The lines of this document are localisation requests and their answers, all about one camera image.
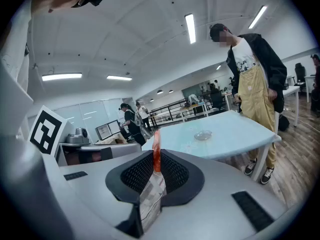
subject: black vent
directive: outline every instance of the black vent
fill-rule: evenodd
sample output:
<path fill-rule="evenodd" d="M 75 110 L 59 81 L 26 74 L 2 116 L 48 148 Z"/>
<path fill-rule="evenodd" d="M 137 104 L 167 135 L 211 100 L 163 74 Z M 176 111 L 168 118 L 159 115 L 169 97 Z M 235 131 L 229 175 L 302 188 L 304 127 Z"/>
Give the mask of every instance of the black vent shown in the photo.
<path fill-rule="evenodd" d="M 151 153 L 121 173 L 121 181 L 129 188 L 142 193 L 154 171 L 154 158 Z"/>
<path fill-rule="evenodd" d="M 79 171 L 67 175 L 63 175 L 65 180 L 70 181 L 88 175 L 85 171 Z"/>
<path fill-rule="evenodd" d="M 258 232 L 274 222 L 270 215 L 246 191 L 234 193 L 232 197 Z"/>
<path fill-rule="evenodd" d="M 180 188 L 189 179 L 188 169 L 163 152 L 161 153 L 161 173 L 168 194 Z"/>

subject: man in yellow overalls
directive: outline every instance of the man in yellow overalls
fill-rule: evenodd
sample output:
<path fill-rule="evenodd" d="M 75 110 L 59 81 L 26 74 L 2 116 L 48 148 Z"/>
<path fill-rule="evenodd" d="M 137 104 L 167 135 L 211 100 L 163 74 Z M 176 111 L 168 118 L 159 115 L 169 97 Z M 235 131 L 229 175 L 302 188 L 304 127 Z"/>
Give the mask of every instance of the man in yellow overalls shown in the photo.
<path fill-rule="evenodd" d="M 274 50 L 259 34 L 233 35 L 223 24 L 215 24 L 210 28 L 210 36 L 220 47 L 230 46 L 226 60 L 234 74 L 232 94 L 240 104 L 242 113 L 275 131 L 275 111 L 284 109 L 283 87 L 287 78 L 287 68 Z M 257 163 L 257 150 L 249 152 L 250 163 L 244 170 L 250 175 Z M 269 149 L 267 169 L 261 178 L 266 184 L 275 169 L 276 147 L 273 143 Z"/>

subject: ceiling light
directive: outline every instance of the ceiling light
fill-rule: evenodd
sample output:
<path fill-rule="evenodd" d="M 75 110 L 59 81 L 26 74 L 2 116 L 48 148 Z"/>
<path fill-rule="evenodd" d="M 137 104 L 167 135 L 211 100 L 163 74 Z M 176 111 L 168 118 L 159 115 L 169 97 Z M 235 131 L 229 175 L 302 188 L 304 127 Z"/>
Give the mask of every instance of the ceiling light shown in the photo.
<path fill-rule="evenodd" d="M 89 112 L 89 113 L 85 113 L 84 115 L 89 115 L 89 114 L 92 114 L 92 113 L 96 113 L 97 111 L 92 111 L 92 112 Z"/>
<path fill-rule="evenodd" d="M 249 29 L 252 29 L 255 24 L 257 23 L 257 21 L 260 19 L 260 17 L 262 16 L 262 14 L 265 12 L 265 10 L 267 9 L 267 6 L 262 6 L 258 15 L 254 18 L 254 20 L 252 21 L 251 25 L 249 26 Z"/>
<path fill-rule="evenodd" d="M 195 29 L 195 20 L 193 14 L 188 14 L 185 17 L 186 25 L 189 31 L 190 44 L 196 42 L 196 29 Z"/>
<path fill-rule="evenodd" d="M 64 74 L 44 74 L 42 81 L 58 80 L 58 79 L 70 79 L 81 78 L 82 73 L 64 73 Z"/>
<path fill-rule="evenodd" d="M 123 77 L 123 76 L 115 76 L 115 75 L 108 75 L 106 79 L 113 79 L 113 80 L 124 80 L 124 81 L 131 81 L 131 77 Z"/>

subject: shoelace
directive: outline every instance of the shoelace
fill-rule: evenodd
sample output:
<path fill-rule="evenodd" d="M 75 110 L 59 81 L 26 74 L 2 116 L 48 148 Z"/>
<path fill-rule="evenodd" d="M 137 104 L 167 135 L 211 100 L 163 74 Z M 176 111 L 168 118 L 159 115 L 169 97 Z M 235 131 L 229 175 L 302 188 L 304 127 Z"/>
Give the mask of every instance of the shoelace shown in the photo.
<path fill-rule="evenodd" d="M 269 178 L 271 176 L 272 172 L 273 172 L 273 169 L 267 169 L 264 176 Z"/>
<path fill-rule="evenodd" d="M 251 161 L 250 161 L 250 163 L 248 164 L 248 168 L 249 168 L 250 170 L 252 170 L 252 169 L 255 167 L 255 165 L 256 165 L 255 162 L 251 162 Z"/>

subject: black sneaker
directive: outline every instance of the black sneaker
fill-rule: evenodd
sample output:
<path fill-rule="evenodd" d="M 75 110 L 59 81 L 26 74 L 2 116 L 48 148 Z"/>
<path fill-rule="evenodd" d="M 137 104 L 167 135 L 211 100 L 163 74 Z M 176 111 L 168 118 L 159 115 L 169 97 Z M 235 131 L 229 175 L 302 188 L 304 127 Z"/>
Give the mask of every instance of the black sneaker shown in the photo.
<path fill-rule="evenodd" d="M 245 175 L 250 175 L 254 171 L 256 163 L 257 163 L 257 159 L 250 160 L 250 163 L 246 166 L 246 168 L 244 170 L 244 174 Z"/>
<path fill-rule="evenodd" d="M 261 179 L 261 184 L 267 184 L 268 181 L 271 179 L 271 174 L 274 172 L 275 168 L 269 168 L 267 167 L 265 170 L 265 173 Z"/>

